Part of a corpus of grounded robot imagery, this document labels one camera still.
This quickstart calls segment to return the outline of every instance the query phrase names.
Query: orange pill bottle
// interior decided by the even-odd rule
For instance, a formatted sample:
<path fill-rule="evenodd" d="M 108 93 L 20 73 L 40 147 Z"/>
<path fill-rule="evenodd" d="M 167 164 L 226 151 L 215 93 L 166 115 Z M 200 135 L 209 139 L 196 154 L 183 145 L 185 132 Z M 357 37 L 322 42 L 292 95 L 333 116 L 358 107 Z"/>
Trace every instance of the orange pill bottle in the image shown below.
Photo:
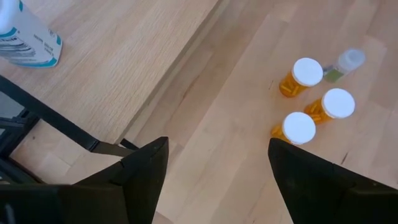
<path fill-rule="evenodd" d="M 271 137 L 279 138 L 295 145 L 305 144 L 313 139 L 316 133 L 312 118 L 302 112 L 289 114 L 282 124 L 271 129 Z"/>
<path fill-rule="evenodd" d="M 333 119 L 351 116 L 355 110 L 353 96 L 346 90 L 334 88 L 327 91 L 322 98 L 315 100 L 304 108 L 315 124 L 322 124 Z"/>
<path fill-rule="evenodd" d="M 312 58 L 301 58 L 293 69 L 279 83 L 280 92 L 286 97 L 295 97 L 309 87 L 320 83 L 323 77 L 322 66 Z"/>

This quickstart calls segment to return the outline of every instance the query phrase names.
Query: small clear bottle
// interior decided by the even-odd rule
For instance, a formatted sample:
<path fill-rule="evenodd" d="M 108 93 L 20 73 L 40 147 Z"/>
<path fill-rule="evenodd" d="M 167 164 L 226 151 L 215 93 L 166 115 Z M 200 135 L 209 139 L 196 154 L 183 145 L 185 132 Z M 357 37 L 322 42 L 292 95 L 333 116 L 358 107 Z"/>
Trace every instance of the small clear bottle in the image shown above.
<path fill-rule="evenodd" d="M 295 145 L 305 144 L 313 139 L 316 133 L 312 118 L 302 112 L 293 112 L 271 129 L 271 137 L 279 138 Z"/>
<path fill-rule="evenodd" d="M 359 68 L 365 61 L 366 56 L 362 50 L 348 49 L 338 57 L 334 65 L 323 69 L 323 78 L 328 82 L 334 83 Z"/>
<path fill-rule="evenodd" d="M 333 119 L 347 118 L 354 110 L 353 96 L 346 90 L 334 88 L 327 91 L 322 98 L 307 105 L 304 113 L 309 115 L 315 124 L 322 124 Z"/>
<path fill-rule="evenodd" d="M 312 58 L 301 58 L 293 69 L 279 83 L 280 92 L 286 97 L 295 97 L 309 87 L 320 83 L 323 77 L 322 66 Z"/>

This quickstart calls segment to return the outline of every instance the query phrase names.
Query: wooden floor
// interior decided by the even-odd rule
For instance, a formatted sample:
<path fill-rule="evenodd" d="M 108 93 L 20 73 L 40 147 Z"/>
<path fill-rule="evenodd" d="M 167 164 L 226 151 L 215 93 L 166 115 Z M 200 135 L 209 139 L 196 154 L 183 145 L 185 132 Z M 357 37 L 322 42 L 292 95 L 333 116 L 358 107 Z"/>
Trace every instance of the wooden floor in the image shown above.
<path fill-rule="evenodd" d="M 278 83 L 300 57 L 328 65 L 348 47 L 367 62 L 294 99 Z M 351 117 L 318 126 L 302 148 L 398 188 L 398 1 L 230 0 L 166 90 L 139 146 L 170 138 L 154 223 L 292 223 L 267 158 L 270 128 L 333 87 Z M 74 183 L 119 158 L 90 154 L 40 123 L 12 155 L 50 183 Z"/>

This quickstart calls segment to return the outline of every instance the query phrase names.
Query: white bottle cap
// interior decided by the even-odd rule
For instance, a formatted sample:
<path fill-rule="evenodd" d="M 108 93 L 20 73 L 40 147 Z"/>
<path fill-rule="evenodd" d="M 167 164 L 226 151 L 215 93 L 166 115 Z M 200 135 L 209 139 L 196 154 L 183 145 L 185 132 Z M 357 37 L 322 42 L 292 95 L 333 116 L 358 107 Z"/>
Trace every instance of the white bottle cap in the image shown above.
<path fill-rule="evenodd" d="M 294 80 L 303 86 L 315 86 L 323 77 L 322 66 L 312 58 L 301 58 L 294 63 Z"/>
<path fill-rule="evenodd" d="M 293 112 L 285 118 L 282 131 L 291 143 L 301 145 L 313 139 L 316 128 L 310 116 L 301 112 Z"/>
<path fill-rule="evenodd" d="M 365 53 L 359 49 L 348 49 L 338 57 L 338 66 L 345 73 L 356 70 L 366 60 Z"/>
<path fill-rule="evenodd" d="M 322 107 L 329 117 L 342 119 L 354 113 L 355 101 L 346 90 L 334 88 L 323 96 Z"/>

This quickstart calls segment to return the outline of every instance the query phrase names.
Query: pill bottle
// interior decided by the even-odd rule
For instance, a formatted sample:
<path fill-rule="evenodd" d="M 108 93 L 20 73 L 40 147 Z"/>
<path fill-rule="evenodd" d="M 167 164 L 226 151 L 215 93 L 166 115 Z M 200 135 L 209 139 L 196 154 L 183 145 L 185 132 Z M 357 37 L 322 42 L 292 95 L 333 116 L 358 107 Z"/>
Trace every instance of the pill bottle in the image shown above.
<path fill-rule="evenodd" d="M 311 141 L 315 132 L 315 123 L 311 117 L 302 112 L 293 112 L 284 119 L 282 124 L 271 129 L 271 137 L 301 145 Z"/>
<path fill-rule="evenodd" d="M 346 90 L 334 88 L 327 91 L 322 98 L 307 105 L 304 113 L 308 114 L 315 124 L 322 124 L 332 119 L 343 119 L 354 113 L 355 101 Z"/>
<path fill-rule="evenodd" d="M 61 49 L 60 36 L 20 0 L 0 0 L 0 57 L 19 66 L 45 68 L 57 64 Z"/>
<path fill-rule="evenodd" d="M 323 69 L 324 79 L 334 83 L 341 77 L 350 74 L 366 61 L 365 53 L 360 49 L 348 49 L 342 53 L 334 65 Z"/>
<path fill-rule="evenodd" d="M 322 77 L 322 66 L 316 60 L 301 58 L 279 83 L 279 90 L 286 97 L 295 97 L 305 89 L 318 84 Z"/>

